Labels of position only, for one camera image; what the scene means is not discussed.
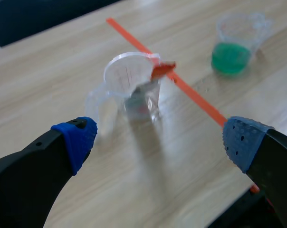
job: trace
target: orange tape line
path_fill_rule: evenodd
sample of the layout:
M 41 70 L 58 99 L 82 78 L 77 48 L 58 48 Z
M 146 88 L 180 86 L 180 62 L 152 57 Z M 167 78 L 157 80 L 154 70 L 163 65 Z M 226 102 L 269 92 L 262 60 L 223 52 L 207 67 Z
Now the orange tape line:
M 139 51 L 151 54 L 152 52 L 141 44 L 135 37 L 127 32 L 120 24 L 118 24 L 113 18 L 106 20 L 121 36 L 129 41 Z M 185 81 L 183 81 L 175 72 L 171 72 L 167 75 L 175 84 L 191 99 L 193 100 L 202 110 L 204 110 L 215 122 L 221 127 L 224 127 L 224 123 L 227 119 L 220 114 L 220 112 L 213 107 L 208 101 L 206 101 L 201 95 L 191 88 Z

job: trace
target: blue rubber fingertip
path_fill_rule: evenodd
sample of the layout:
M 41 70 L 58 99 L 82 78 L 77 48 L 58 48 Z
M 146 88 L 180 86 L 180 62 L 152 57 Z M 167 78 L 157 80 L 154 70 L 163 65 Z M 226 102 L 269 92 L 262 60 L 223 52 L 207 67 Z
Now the blue rubber fingertip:
M 225 123 L 223 141 L 226 153 L 243 173 L 249 169 L 266 132 L 271 128 L 238 116 L 229 118 Z
M 97 135 L 97 124 L 94 120 L 89 117 L 78 117 L 77 119 L 86 119 L 84 129 L 77 128 L 69 123 L 60 123 L 51 127 L 52 130 L 59 131 L 64 136 L 73 176 L 82 167 L 86 155 L 93 148 Z

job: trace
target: dark chair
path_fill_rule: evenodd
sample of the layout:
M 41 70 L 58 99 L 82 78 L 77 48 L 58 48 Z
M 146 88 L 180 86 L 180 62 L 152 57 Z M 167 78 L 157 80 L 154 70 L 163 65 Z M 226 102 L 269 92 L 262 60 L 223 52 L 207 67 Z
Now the dark chair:
M 0 46 L 5 46 L 119 0 L 0 0 Z

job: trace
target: wood grain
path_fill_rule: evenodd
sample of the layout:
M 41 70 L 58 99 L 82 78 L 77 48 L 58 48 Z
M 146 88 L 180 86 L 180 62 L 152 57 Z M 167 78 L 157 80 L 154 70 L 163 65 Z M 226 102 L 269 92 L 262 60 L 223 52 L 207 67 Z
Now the wood grain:
M 215 75 L 215 23 L 234 12 L 273 20 L 264 59 L 236 79 Z M 0 157 L 51 125 L 84 114 L 106 64 L 134 51 L 106 22 L 115 18 L 226 117 L 241 115 L 287 134 L 287 0 L 124 0 L 0 50 Z M 100 110 L 98 138 L 64 187 L 46 228 L 204 227 L 250 179 L 227 159 L 221 129 L 170 81 L 160 121 L 130 124 L 112 100 Z

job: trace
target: clear plastic measuring cup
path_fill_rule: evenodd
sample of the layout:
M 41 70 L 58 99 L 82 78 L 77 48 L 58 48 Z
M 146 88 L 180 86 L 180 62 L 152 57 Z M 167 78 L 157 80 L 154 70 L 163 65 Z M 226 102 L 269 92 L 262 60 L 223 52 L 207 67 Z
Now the clear plastic measuring cup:
M 238 74 L 269 37 L 271 21 L 265 15 L 234 14 L 217 23 L 218 41 L 212 52 L 212 67 L 224 74 Z
M 98 106 L 113 97 L 118 109 L 131 119 L 143 119 L 158 111 L 160 83 L 143 94 L 132 94 L 136 87 L 150 81 L 159 54 L 128 52 L 116 56 L 104 71 L 104 82 L 86 98 L 86 116 L 98 120 Z

